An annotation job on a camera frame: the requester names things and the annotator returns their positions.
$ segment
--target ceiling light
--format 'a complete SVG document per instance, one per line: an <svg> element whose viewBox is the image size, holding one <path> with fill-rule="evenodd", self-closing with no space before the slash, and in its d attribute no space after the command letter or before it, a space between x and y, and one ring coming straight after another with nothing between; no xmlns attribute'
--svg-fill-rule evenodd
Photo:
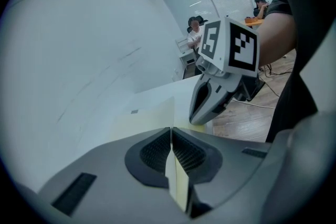
<svg viewBox="0 0 336 224"><path fill-rule="evenodd" d="M202 1L198 1L198 2L194 3L193 5L190 5L189 7L194 6L194 5L196 5L196 4L200 3L200 2L202 2Z"/></svg>

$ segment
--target black slot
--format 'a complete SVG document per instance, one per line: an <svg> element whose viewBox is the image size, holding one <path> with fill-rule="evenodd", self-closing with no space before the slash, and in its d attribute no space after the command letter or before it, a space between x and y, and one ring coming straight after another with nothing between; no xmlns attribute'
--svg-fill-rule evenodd
<svg viewBox="0 0 336 224"><path fill-rule="evenodd" d="M242 152L247 155L255 156L262 159L265 158L267 155L267 152L253 150L252 148L245 148Z"/></svg>
<svg viewBox="0 0 336 224"><path fill-rule="evenodd" d="M201 109L201 107L204 105L206 100L210 97L210 94L211 94L211 85L207 82L202 83L201 86L198 89L197 94L196 94L196 99L195 99L194 107L193 107L193 110L192 110L193 113L191 114L191 117L196 112L198 112L199 109Z"/></svg>
<svg viewBox="0 0 336 224"><path fill-rule="evenodd" d="M221 87L222 87L221 85L218 86L218 88L217 88L217 90L216 90L216 93L219 92L219 90L221 89Z"/></svg>
<svg viewBox="0 0 336 224"><path fill-rule="evenodd" d="M51 205L70 216L96 178L96 175L81 173Z"/></svg>

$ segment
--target woman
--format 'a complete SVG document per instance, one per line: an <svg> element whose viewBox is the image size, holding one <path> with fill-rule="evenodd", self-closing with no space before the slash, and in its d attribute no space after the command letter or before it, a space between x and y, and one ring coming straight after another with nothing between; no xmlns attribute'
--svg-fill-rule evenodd
<svg viewBox="0 0 336 224"><path fill-rule="evenodd" d="M196 17L191 17L188 21L189 26L193 29L189 34L188 34L188 47L189 48L194 48L196 50L196 58L199 58L198 54L198 49L199 45L201 43L201 37L204 33L204 25L199 25L200 23L196 19ZM202 72L195 67L195 76L200 75Z"/></svg>

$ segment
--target orange object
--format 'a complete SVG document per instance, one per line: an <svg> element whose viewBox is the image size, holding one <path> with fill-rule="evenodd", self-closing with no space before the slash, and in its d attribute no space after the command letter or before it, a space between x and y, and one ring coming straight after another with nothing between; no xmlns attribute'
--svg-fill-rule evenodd
<svg viewBox="0 0 336 224"><path fill-rule="evenodd" d="M246 23L253 23L253 22L256 22L257 20L258 18L245 18Z"/></svg>
<svg viewBox="0 0 336 224"><path fill-rule="evenodd" d="M242 24L246 26L256 26L256 25L261 25L263 22L264 22L264 19L258 19L252 23L242 22Z"/></svg>

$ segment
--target wooden floor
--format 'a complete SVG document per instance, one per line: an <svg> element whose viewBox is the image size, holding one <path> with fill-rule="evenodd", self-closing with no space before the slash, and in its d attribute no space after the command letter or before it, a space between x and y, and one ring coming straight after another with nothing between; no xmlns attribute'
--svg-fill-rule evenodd
<svg viewBox="0 0 336 224"><path fill-rule="evenodd" d="M296 57L296 51L293 50L287 54L286 58L272 63L272 72L282 73L288 68L293 67ZM194 75L195 65L189 65L185 73L185 78ZM263 71L259 73L260 77L280 95L290 74L283 74L267 78ZM275 108L278 97L265 84L260 92L250 102L251 104L269 106ZM226 110L213 120L214 134L218 136L264 142L272 121L274 109L259 108L248 104L231 101Z"/></svg>

